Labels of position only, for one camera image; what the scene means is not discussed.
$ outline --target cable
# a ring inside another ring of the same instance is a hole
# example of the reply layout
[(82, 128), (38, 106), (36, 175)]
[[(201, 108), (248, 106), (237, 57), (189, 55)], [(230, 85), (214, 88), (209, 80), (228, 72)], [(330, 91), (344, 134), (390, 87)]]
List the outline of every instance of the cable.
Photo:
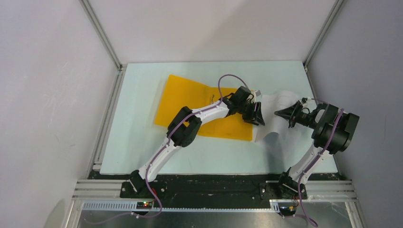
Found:
[[(157, 194), (157, 191), (155, 191), (155, 189), (153, 189), (153, 188), (151, 188), (152, 190), (153, 190), (153, 192), (155, 193), (155, 194)], [(155, 202), (155, 199), (153, 200), (153, 203)]]
[(326, 101), (322, 101), (320, 99), (316, 99), (316, 98), (312, 98), (312, 97), (308, 97), (308, 100), (313, 100), (313, 101), (317, 101), (317, 102), (320, 102), (320, 103), (328, 104), (328, 102), (326, 102)]
[(249, 89), (249, 87), (246, 85), (246, 83), (242, 80), (242, 78), (240, 78), (240, 77), (238, 77), (238, 76), (236, 76), (236, 75), (232, 75), (232, 74), (226, 74), (226, 75), (223, 75), (223, 76), (221, 76), (219, 79), (218, 79), (218, 92), (220, 93), (220, 102), (217, 104), (217, 105), (221, 105), (221, 103), (222, 103), (222, 92), (221, 92), (221, 87), (220, 87), (220, 82), (221, 82), (221, 79), (223, 79), (224, 77), (227, 77), (227, 76), (232, 76), (232, 77), (236, 77), (237, 79), (239, 79), (243, 84), (244, 84), (244, 86), (246, 87), (246, 88), (248, 88)]
[(311, 114), (311, 110), (310, 110), (309, 108), (306, 108), (306, 107), (305, 107), (305, 108), (302, 108), (301, 111), (303, 111), (304, 109), (307, 109), (307, 110), (308, 110), (308, 114)]
[(292, 203), (293, 203), (293, 206), (294, 206), (295, 208), (299, 206), (298, 199), (297, 199), (295, 196), (292, 197)]
[[(239, 80), (245, 85), (245, 87), (247, 87), (247, 88), (249, 89), (249, 87), (246, 85), (246, 83), (245, 83), (240, 77), (238, 77), (238, 76), (236, 76), (236, 75), (226, 74), (226, 75), (221, 76), (221, 77), (218, 79), (218, 91), (219, 91), (219, 93), (220, 93), (220, 102), (219, 102), (216, 106), (219, 106), (219, 105), (222, 103), (223, 96), (222, 96), (222, 92), (221, 92), (220, 82), (221, 82), (221, 79), (223, 79), (224, 77), (227, 77), (227, 76), (232, 76), (232, 77), (235, 77), (235, 78), (239, 79)], [(163, 205), (162, 205), (160, 199), (158, 198), (157, 194), (154, 193), (153, 189), (150, 187), (150, 185), (149, 185), (149, 183), (148, 183), (148, 171), (149, 171), (149, 169), (150, 169), (152, 163), (153, 163), (154, 160), (158, 157), (158, 155), (160, 155), (160, 153), (161, 153), (166, 147), (168, 147), (169, 143), (171, 142), (171, 137), (172, 137), (173, 133), (175, 133), (175, 131), (176, 131), (186, 120), (188, 120), (188, 119), (189, 119), (191, 116), (193, 116), (193, 115), (199, 114), (200, 112), (205, 112), (205, 111), (211, 110), (211, 109), (213, 109), (213, 108), (216, 108), (216, 106), (212, 106), (212, 107), (209, 107), (209, 108), (205, 108), (205, 109), (203, 109), (203, 110), (200, 110), (200, 111), (198, 111), (198, 112), (191, 113), (191, 114), (187, 115), (183, 120), (181, 120), (181, 121), (177, 124), (177, 126), (174, 127), (174, 129), (171, 131), (171, 133), (168, 135), (168, 142), (165, 144), (164, 147), (162, 147), (162, 148), (157, 152), (157, 154), (151, 159), (151, 162), (148, 164), (147, 169), (145, 170), (145, 179), (144, 179), (144, 180), (145, 180), (145, 184), (146, 184), (148, 190), (149, 190), (150, 193), (154, 196), (154, 200), (157, 200), (158, 204), (160, 205), (160, 209), (159, 209), (159, 211), (158, 211), (156, 214), (153, 214), (153, 215), (139, 215), (139, 214), (136, 214), (136, 213), (134, 213), (134, 212), (124, 212), (124, 213), (115, 215), (115, 216), (113, 216), (113, 217), (111, 217), (111, 218), (108, 218), (107, 220), (104, 220), (104, 221), (101, 221), (101, 222), (89, 222), (89, 221), (86, 220), (86, 218), (84, 219), (84, 221), (85, 221), (86, 223), (88, 223), (88, 224), (99, 225), (99, 224), (103, 224), (103, 223), (109, 222), (109, 221), (111, 221), (111, 220), (113, 220), (113, 219), (115, 219), (115, 218), (117, 218), (117, 217), (123, 216), (123, 215), (136, 215), (136, 218), (146, 218), (146, 219), (150, 219), (150, 218), (154, 218), (154, 217), (158, 216), (158, 215), (162, 212), (162, 210), (163, 210)]]
[(326, 149), (329, 147), (330, 143), (332, 142), (333, 135), (335, 134), (337, 125), (338, 125), (338, 123), (340, 121), (341, 116), (343, 115), (343, 112), (344, 112), (344, 108), (340, 109), (340, 112), (336, 117), (335, 124), (333, 125), (332, 132), (330, 133), (329, 139), (327, 140), (325, 146), (322, 148), (321, 152), (319, 152), (319, 154), (315, 157), (315, 159), (307, 166), (307, 168), (302, 171), (302, 173), (301, 173), (301, 175), (299, 177), (299, 180), (298, 180), (299, 204), (301, 205), (302, 211), (304, 212), (304, 216), (301, 215), (301, 216), (298, 216), (298, 217), (305, 218), (306, 220), (308, 220), (308, 222), (313, 227), (316, 227), (316, 228), (318, 227), (318, 224), (308, 216), (307, 212), (305, 211), (304, 205), (302, 203), (302, 193), (301, 193), (301, 186), (300, 185), (301, 185), (301, 181), (302, 181), (302, 178), (304, 177), (304, 175), (307, 172), (309, 172), (309, 170), (316, 164), (316, 162), (320, 159), (320, 157), (323, 155), (323, 153), (326, 151)]

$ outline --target aluminum frame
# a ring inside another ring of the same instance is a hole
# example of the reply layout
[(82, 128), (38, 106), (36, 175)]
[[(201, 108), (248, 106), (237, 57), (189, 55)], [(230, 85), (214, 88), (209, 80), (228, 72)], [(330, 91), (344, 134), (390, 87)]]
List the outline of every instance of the aluminum frame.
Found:
[[(87, 203), (104, 203), (104, 206), (91, 210), (107, 210), (109, 205), (146, 201), (152, 199), (121, 199), (120, 188), (125, 180), (79, 180), (77, 182), (67, 218), (63, 228), (76, 228), (84, 205)], [(350, 180), (318, 180), (306, 184), (308, 199), (304, 202), (344, 202), (353, 228), (365, 228), (361, 207), (352, 181)], [(277, 212), (278, 203), (291, 202), (290, 199), (270, 200), (272, 209), (186, 209), (163, 208), (170, 212)]]
[(336, 2), (334, 3), (314, 44), (312, 45), (311, 49), (308, 52), (307, 57), (304, 60), (305, 71), (307, 71), (307, 67), (309, 66), (309, 63), (311, 62), (312, 58), (316, 54), (316, 51), (319, 49), (320, 45), (322, 44), (323, 40), (325, 39), (326, 35), (328, 34), (331, 26), (334, 24), (334, 22), (335, 22), (337, 16), (339, 15), (342, 7), (344, 6), (345, 2), (346, 2), (346, 0), (336, 0)]
[(98, 34), (99, 39), (101, 40), (106, 51), (108, 52), (108, 55), (111, 57), (115, 67), (118, 70), (120, 70), (122, 68), (122, 64), (120, 63), (119, 58), (117, 57), (115, 50), (113, 49), (112, 44), (108, 39), (108, 36), (106, 36), (106, 33), (102, 28), (101, 23), (99, 22), (99, 19), (94, 12), (94, 9), (89, 3), (89, 0), (79, 0), (79, 1), (83, 6), (83, 9), (86, 12), (91, 24), (94, 26), (95, 32)]
[(102, 120), (101, 127), (98, 132), (98, 137), (96, 139), (96, 146), (91, 156), (91, 162), (87, 169), (86, 176), (89, 176), (92, 170), (99, 171), (101, 169), (102, 160), (105, 154), (105, 146), (108, 141), (109, 131), (112, 126), (113, 116), (115, 115), (115, 110), (117, 106), (117, 100), (119, 98), (120, 90), (122, 88), (123, 78), (126, 73), (127, 64), (122, 66), (122, 68), (116, 74), (116, 79), (112, 88), (111, 95), (107, 104), (107, 108)]

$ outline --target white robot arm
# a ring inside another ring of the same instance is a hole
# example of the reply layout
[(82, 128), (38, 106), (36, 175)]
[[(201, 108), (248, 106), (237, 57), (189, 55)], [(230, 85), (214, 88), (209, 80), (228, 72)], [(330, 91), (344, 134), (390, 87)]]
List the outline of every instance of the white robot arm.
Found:
[(193, 110), (183, 107), (169, 124), (167, 137), (157, 152), (144, 166), (130, 174), (129, 181), (134, 191), (140, 197), (145, 196), (148, 193), (145, 181), (154, 181), (158, 172), (172, 155), (193, 142), (203, 124), (239, 113), (247, 123), (264, 125), (261, 103), (255, 102), (256, 92), (241, 86), (235, 93), (206, 107)]
[[(224, 102), (217, 101), (209, 106), (199, 109), (193, 109), (192, 113), (195, 118), (199, 118), (201, 125), (206, 124), (210, 121), (224, 118), (228, 114), (228, 107)], [(155, 177), (165, 165), (165, 163), (172, 157), (172, 155), (177, 152), (182, 147), (174, 145), (174, 142), (168, 138), (164, 139), (164, 142), (158, 148), (157, 152), (152, 156), (152, 158), (139, 169), (140, 176), (145, 179), (145, 174), (148, 169), (147, 181), (151, 182), (155, 180)]]
[(299, 123), (314, 129), (312, 146), (297, 164), (280, 177), (278, 183), (284, 197), (297, 196), (298, 189), (303, 189), (317, 165), (349, 146), (359, 120), (359, 116), (344, 113), (344, 109), (326, 103), (318, 104), (315, 110), (305, 113), (307, 100), (303, 98), (293, 106), (274, 113), (288, 120), (289, 128)]

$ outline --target light blue table surface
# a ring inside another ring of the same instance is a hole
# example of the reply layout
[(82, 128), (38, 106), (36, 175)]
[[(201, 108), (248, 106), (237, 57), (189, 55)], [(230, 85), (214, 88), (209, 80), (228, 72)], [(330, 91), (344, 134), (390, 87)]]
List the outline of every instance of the light blue table surface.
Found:
[[(301, 61), (128, 64), (106, 143), (102, 174), (131, 173), (158, 149), (167, 129), (155, 125), (154, 119), (170, 74), (208, 86), (217, 86), (221, 75), (235, 74), (262, 94), (288, 90), (301, 97), (313, 96)], [(223, 87), (240, 85), (233, 77), (221, 81)], [(198, 136), (179, 150), (160, 173), (280, 173), (297, 163), (312, 144), (312, 130), (306, 127), (288, 129), (288, 133), (268, 135), (259, 143)], [(324, 161), (314, 172), (337, 172), (334, 159)]]

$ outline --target white wall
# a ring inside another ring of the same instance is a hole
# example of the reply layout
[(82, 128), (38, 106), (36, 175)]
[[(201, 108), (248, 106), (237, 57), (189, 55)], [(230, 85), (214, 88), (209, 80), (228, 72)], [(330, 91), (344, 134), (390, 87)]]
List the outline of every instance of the white wall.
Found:
[(318, 97), (360, 122), (337, 155), (370, 228), (402, 227), (403, 1), (349, 0), (309, 66)]
[(0, 5), (0, 227), (55, 228), (116, 70), (79, 1)]
[(335, 0), (92, 0), (120, 60), (304, 60)]

